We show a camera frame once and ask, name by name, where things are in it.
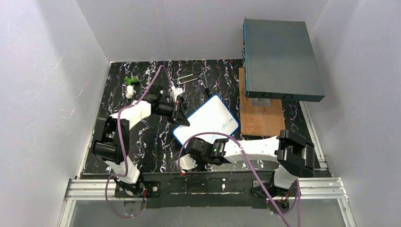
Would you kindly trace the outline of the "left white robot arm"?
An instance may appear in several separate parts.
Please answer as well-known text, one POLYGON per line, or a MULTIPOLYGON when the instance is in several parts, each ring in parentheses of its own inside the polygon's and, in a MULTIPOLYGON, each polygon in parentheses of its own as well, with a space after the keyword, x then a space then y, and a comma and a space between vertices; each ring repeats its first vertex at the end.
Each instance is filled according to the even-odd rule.
POLYGON ((189 126, 183 110, 186 108, 183 89, 152 86, 139 101, 108 117, 96 120, 90 151, 108 164, 116 178, 124 184, 134 185, 140 171, 129 159, 130 130, 142 120, 156 114, 164 116, 170 123, 189 126))

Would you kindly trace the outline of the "blue framed whiteboard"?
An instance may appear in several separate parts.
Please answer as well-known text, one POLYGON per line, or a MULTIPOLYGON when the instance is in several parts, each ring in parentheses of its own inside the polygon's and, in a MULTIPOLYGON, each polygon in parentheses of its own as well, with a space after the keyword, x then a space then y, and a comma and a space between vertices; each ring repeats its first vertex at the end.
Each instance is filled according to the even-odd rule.
POLYGON ((182 145, 185 141, 201 132, 219 132, 233 135, 240 124, 220 95, 211 96, 187 117, 190 126, 179 125, 172 131, 175 139, 182 145))

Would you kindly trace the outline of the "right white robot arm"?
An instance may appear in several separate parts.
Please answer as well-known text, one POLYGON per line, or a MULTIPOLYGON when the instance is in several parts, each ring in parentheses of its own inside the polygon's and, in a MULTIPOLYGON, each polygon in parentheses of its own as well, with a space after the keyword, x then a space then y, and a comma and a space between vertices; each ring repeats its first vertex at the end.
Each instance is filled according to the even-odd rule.
POLYGON ((203 132, 195 134, 182 145, 176 161, 182 174, 207 164, 220 166, 239 161, 250 163, 252 160, 276 162, 279 166, 270 180, 260 182, 260 187, 270 197, 286 196, 297 179, 314 176, 314 144, 289 130, 259 140, 236 140, 217 132, 218 138, 212 143, 202 139, 203 135, 203 132))

